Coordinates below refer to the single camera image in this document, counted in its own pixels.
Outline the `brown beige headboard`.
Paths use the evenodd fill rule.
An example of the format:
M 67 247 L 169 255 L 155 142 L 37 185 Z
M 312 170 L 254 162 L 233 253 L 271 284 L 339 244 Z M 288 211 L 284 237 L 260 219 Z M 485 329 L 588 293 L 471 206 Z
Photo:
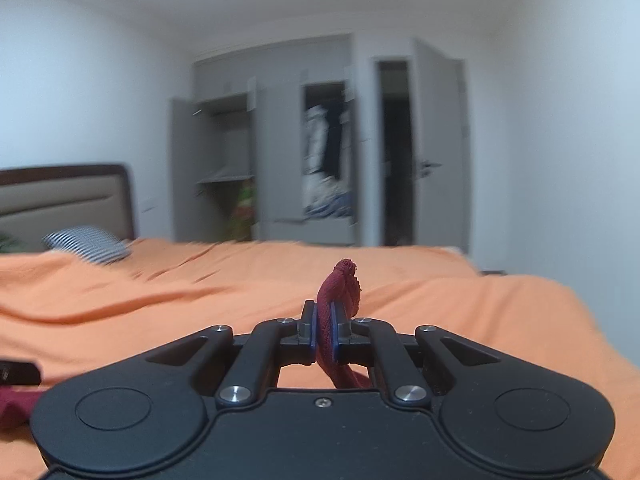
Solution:
M 129 169 L 123 164 L 10 168 L 1 171 L 1 233 L 24 252 L 42 252 L 43 237 L 97 226 L 120 240 L 137 236 Z

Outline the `striped pillow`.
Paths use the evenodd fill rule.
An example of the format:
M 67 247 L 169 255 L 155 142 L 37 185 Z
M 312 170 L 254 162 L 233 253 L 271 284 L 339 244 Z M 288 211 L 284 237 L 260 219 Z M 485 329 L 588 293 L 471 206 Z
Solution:
M 97 226 L 74 226 L 49 233 L 42 239 L 49 250 L 70 252 L 91 263 L 110 264 L 130 256 L 128 245 Z

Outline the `hanging clothes in wardrobe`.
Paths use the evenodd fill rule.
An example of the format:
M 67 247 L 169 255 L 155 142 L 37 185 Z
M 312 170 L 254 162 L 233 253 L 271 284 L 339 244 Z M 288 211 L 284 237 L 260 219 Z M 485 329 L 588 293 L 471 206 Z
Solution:
M 311 207 L 349 190 L 349 111 L 342 84 L 304 89 L 304 193 Z

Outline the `dark red t-shirt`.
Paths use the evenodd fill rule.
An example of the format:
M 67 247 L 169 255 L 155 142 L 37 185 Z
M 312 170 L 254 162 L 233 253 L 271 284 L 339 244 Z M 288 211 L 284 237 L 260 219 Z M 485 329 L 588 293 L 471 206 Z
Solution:
M 317 292 L 317 362 L 323 373 L 337 389 L 365 389 L 371 387 L 367 376 L 355 372 L 348 364 L 340 364 L 337 352 L 338 318 L 347 321 L 359 310 L 361 287 L 356 277 L 357 266 L 350 259 L 342 259 L 323 281 Z

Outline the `orange bed sheet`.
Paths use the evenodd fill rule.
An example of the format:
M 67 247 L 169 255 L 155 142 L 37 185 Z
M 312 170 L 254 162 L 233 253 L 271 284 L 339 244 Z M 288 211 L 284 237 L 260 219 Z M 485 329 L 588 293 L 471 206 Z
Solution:
M 1 354 L 37 363 L 50 386 L 208 326 L 247 333 L 299 315 L 343 259 L 357 267 L 361 315 L 403 333 L 436 325 L 601 391 L 616 416 L 603 469 L 638 477 L 638 368 L 569 288 L 538 276 L 484 276 L 448 248 L 136 240 L 107 266 L 65 252 L 5 255 Z

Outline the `colourful bag in wardrobe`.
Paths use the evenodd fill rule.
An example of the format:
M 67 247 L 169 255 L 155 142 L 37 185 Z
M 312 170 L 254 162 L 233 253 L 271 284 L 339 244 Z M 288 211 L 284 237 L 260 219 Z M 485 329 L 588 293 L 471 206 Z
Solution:
M 230 217 L 229 237 L 238 242 L 249 242 L 252 239 L 254 220 L 254 183 L 247 179 L 242 182 L 238 200 Z

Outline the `folded clothes pile in wardrobe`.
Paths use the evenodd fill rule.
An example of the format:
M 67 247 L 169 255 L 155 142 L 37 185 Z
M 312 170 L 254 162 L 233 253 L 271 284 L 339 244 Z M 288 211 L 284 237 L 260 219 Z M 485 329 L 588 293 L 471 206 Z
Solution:
M 303 206 L 309 218 L 343 218 L 352 214 L 350 188 L 321 172 L 303 177 Z

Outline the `grey room door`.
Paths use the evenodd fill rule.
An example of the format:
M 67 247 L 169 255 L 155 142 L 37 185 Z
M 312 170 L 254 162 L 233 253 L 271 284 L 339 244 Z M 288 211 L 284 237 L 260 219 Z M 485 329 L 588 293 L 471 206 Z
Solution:
M 412 42 L 414 239 L 469 250 L 468 118 L 460 63 L 426 42 Z

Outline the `grey wardrobe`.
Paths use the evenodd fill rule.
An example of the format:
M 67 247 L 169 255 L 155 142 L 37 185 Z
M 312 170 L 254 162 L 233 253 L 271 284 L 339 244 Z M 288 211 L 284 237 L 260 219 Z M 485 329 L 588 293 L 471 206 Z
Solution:
M 304 89 L 342 84 L 349 111 L 352 214 L 309 218 L 303 206 Z M 280 42 L 193 66 L 193 96 L 171 103 L 169 168 L 178 242 L 231 240 L 242 182 L 254 183 L 252 240 L 322 246 L 356 242 L 357 154 L 352 42 L 346 36 Z

